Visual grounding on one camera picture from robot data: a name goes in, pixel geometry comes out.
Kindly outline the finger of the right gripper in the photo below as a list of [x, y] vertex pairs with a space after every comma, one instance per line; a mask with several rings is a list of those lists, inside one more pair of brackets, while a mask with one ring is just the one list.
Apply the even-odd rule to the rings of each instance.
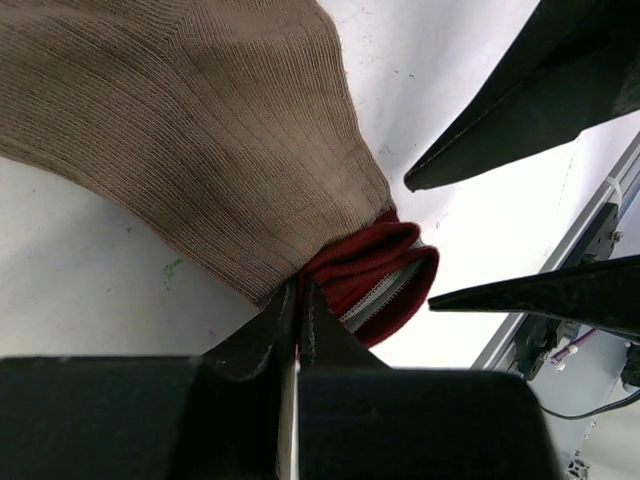
[[417, 191], [460, 182], [638, 108], [638, 2], [541, 1], [404, 183]]
[[503, 312], [639, 336], [639, 257], [628, 256], [466, 288], [428, 300], [432, 311]]

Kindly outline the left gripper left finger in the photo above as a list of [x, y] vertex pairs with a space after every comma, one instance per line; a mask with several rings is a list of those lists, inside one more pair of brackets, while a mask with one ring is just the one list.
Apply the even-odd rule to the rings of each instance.
[[281, 350], [291, 349], [297, 285], [289, 281], [266, 307], [227, 339], [205, 352], [204, 362], [229, 380], [252, 380]]

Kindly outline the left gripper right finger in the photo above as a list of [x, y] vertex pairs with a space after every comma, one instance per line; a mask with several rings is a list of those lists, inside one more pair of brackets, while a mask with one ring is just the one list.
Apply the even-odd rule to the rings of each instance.
[[389, 369], [336, 318], [317, 284], [310, 285], [303, 297], [299, 362], [303, 371]]

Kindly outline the brown striped sock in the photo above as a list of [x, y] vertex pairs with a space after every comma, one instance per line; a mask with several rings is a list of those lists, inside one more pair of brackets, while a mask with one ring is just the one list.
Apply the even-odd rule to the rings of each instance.
[[5, 1], [1, 154], [127, 209], [256, 308], [318, 287], [368, 347], [436, 276], [314, 1]]

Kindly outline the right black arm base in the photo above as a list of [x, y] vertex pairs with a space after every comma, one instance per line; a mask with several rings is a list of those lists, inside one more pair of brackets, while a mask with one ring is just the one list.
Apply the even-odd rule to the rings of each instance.
[[574, 341], [583, 324], [639, 341], [639, 257], [612, 259], [619, 207], [605, 203], [556, 274], [534, 286], [538, 296], [515, 336], [516, 368], [539, 373], [563, 338]]

